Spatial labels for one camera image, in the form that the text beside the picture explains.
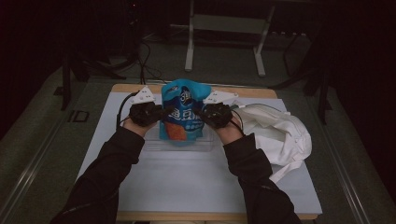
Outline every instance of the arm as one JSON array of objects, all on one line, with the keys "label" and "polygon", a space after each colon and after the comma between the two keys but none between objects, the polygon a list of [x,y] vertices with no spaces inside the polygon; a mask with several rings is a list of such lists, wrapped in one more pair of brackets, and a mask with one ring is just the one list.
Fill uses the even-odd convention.
[{"label": "arm", "polygon": [[269,179],[271,164],[256,149],[254,134],[244,136],[231,123],[215,131],[224,144],[230,172],[238,176],[244,191],[247,223],[301,223],[289,196]]},{"label": "arm", "polygon": [[154,126],[139,127],[124,121],[101,148],[98,158],[77,180],[64,209],[51,223],[113,223],[118,210],[118,189],[138,163],[146,132]]}]

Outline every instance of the person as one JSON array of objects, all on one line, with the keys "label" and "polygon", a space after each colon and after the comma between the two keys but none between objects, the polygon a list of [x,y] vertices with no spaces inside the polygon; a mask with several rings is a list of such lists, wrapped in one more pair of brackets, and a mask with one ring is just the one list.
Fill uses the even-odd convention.
[{"label": "person", "polygon": [[[214,130],[223,144],[229,170],[243,190],[247,223],[301,223],[289,196],[269,179],[271,164],[264,152],[257,150],[254,134],[243,135],[235,124],[240,126],[233,117],[224,128]],[[155,123],[140,127],[126,119],[103,144],[97,159],[76,182],[64,209],[50,223],[115,223],[120,183],[132,164],[138,163],[144,136],[153,126]]]}]

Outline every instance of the hand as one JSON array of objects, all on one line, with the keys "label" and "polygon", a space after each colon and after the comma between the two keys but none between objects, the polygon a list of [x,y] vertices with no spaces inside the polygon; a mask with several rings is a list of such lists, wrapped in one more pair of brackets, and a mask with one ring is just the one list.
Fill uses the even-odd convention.
[{"label": "hand", "polygon": [[[239,126],[239,128],[241,127],[241,123],[236,117],[233,117],[231,120],[235,122]],[[219,128],[214,130],[219,135],[219,138],[223,143],[223,145],[227,145],[243,137],[242,133],[240,132],[240,129],[238,129],[238,127],[233,125],[231,122],[229,122],[224,128]]]},{"label": "hand", "polygon": [[135,124],[129,117],[123,122],[122,127],[128,129],[129,131],[132,131],[134,133],[139,134],[142,137],[145,137],[146,132],[150,130],[152,127],[155,126],[157,122],[154,122],[150,124],[149,126],[146,127],[141,127],[137,124]]}]

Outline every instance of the white cloth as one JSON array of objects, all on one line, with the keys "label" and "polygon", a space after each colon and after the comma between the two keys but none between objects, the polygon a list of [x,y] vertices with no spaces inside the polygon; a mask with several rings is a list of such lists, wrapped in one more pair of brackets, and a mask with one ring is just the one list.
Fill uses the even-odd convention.
[{"label": "white cloth", "polygon": [[255,134],[256,148],[262,149],[272,164],[282,166],[270,177],[275,183],[311,154],[311,136],[296,117],[266,105],[247,105],[235,112],[242,119],[244,133]]}]

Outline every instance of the blue bag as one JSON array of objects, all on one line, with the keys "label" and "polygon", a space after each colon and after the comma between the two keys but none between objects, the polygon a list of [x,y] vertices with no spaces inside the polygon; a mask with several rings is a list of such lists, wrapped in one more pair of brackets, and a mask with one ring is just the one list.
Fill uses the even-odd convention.
[{"label": "blue bag", "polygon": [[160,138],[163,140],[195,141],[202,137],[205,123],[192,110],[202,109],[203,100],[211,87],[188,79],[177,79],[163,86],[163,108],[173,105],[175,110],[160,122]]}]

